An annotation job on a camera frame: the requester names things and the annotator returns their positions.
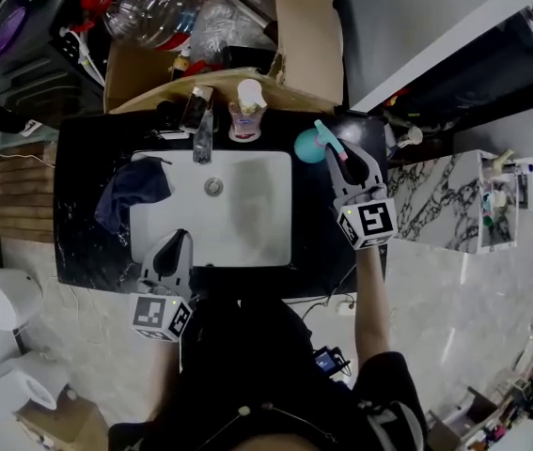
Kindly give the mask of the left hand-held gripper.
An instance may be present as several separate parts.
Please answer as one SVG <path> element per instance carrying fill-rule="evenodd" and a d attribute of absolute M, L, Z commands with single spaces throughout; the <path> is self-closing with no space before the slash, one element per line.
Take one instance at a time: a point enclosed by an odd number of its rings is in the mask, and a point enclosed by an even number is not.
<path fill-rule="evenodd" d="M 146 254 L 143 277 L 130 294 L 130 325 L 141 336 L 159 341 L 180 341 L 192 316 L 190 283 L 193 240 L 185 229 L 160 239 Z M 150 274 L 174 280 L 172 285 L 148 279 Z"/>

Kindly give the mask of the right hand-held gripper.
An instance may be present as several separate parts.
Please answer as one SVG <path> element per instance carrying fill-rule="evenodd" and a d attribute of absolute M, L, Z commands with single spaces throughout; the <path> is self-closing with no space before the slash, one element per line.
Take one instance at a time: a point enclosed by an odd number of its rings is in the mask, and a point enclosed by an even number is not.
<path fill-rule="evenodd" d="M 397 234 L 395 201 L 387 188 L 377 161 L 356 144 L 342 140 L 347 159 L 333 147 L 325 149 L 325 161 L 333 185 L 336 222 L 353 250 L 386 244 Z M 350 185 L 372 187 L 349 194 Z"/>

